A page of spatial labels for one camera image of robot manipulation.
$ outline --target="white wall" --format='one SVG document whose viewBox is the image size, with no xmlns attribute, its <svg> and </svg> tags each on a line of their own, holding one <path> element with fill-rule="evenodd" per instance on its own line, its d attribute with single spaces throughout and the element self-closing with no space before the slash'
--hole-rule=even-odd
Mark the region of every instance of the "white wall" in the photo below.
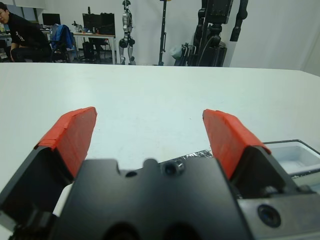
<svg viewBox="0 0 320 240">
<path fill-rule="evenodd" d="M 138 65 L 158 64 L 163 2 L 159 0 L 130 0 L 135 39 L 133 56 Z M 47 9 L 41 13 L 59 13 L 61 22 L 73 29 L 76 21 L 83 25 L 82 13 L 115 14 L 117 43 L 124 36 L 122 26 L 123 0 L 46 0 Z M 234 0 L 229 22 L 222 25 L 221 39 L 228 47 L 224 66 L 301 70 L 311 54 L 320 27 L 319 0 L 249 0 L 248 17 L 243 21 L 237 43 L 230 42 L 240 0 Z M 167 3 L 166 50 L 192 43 L 198 23 L 201 0 L 172 0 Z M 165 65 L 174 59 L 164 53 Z"/>
<path fill-rule="evenodd" d="M 307 59 L 303 70 L 307 73 L 320 77 L 320 34 L 318 35 L 316 42 L 311 49 L 311 54 Z"/>
<path fill-rule="evenodd" d="M 135 40 L 133 56 L 135 56 L 136 63 L 139 65 L 158 64 L 163 2 L 159 0 L 130 1 L 134 26 L 132 37 Z M 47 9 L 38 9 L 40 23 L 42 23 L 41 13 L 57 13 L 60 14 L 61 23 L 73 29 L 73 21 L 83 25 L 82 13 L 87 13 L 88 6 L 90 6 L 91 12 L 94 14 L 114 13 L 117 43 L 124 37 L 123 0 L 46 0 L 46 2 Z M 201 0 L 188 1 L 187 4 L 185 0 L 167 2 L 166 50 L 175 45 L 192 42 L 200 8 Z M 163 61 L 165 65 L 173 65 L 175 60 L 168 53 L 165 53 Z"/>
<path fill-rule="evenodd" d="M 319 0 L 249 0 L 231 67 L 301 70 L 318 36 Z"/>
</svg>

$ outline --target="person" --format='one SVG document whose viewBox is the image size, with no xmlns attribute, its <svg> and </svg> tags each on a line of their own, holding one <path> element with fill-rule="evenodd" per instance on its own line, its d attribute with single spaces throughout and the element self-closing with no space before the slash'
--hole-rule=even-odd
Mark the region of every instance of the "person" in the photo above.
<svg viewBox="0 0 320 240">
<path fill-rule="evenodd" d="M 12 38 L 6 54 L 11 62 L 41 62 L 51 55 L 47 37 L 28 20 L 9 12 L 7 5 L 0 2 L 0 23 L 8 24 Z"/>
</svg>

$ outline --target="office room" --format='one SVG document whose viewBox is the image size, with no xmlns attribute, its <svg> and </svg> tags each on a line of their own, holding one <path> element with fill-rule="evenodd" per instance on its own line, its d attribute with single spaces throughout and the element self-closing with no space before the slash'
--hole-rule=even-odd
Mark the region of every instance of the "office room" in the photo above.
<svg viewBox="0 0 320 240">
<path fill-rule="evenodd" d="M 0 0 L 0 239 L 320 239 L 319 0 Z"/>
</svg>

